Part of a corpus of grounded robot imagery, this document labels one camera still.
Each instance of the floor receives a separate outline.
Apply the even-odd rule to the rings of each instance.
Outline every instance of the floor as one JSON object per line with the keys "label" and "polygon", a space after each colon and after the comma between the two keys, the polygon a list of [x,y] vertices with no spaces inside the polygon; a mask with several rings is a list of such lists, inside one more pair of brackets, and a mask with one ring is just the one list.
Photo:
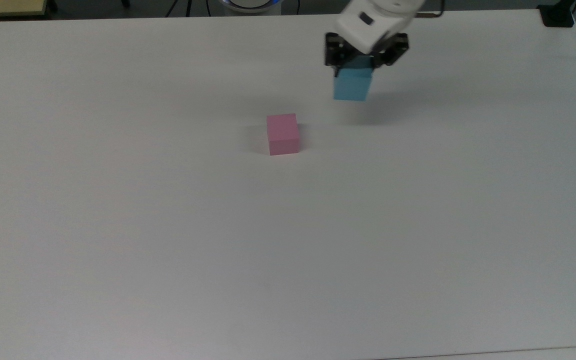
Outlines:
{"label": "floor", "polygon": [[[189,0],[178,0],[170,17],[183,17]],[[210,6],[213,16],[222,15],[219,0],[190,0],[190,16],[208,16],[206,6]],[[125,9],[121,0],[56,0],[59,10],[52,14],[53,19],[109,19],[109,18],[163,18],[174,0],[131,0],[131,7]],[[284,0],[282,14],[297,12],[297,2],[301,2],[300,14],[338,14],[348,0]],[[440,0],[426,0],[422,10],[439,8]],[[493,10],[493,9],[535,9],[539,4],[554,4],[556,0],[446,0],[446,10]]]}

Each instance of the white table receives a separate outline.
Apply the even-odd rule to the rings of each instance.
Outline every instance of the white table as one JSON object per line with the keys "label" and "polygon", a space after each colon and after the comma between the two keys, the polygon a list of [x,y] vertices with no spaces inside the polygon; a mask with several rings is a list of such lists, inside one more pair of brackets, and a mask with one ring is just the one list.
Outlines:
{"label": "white table", "polygon": [[576,347],[576,27],[418,19],[356,103],[333,21],[0,23],[0,359]]}

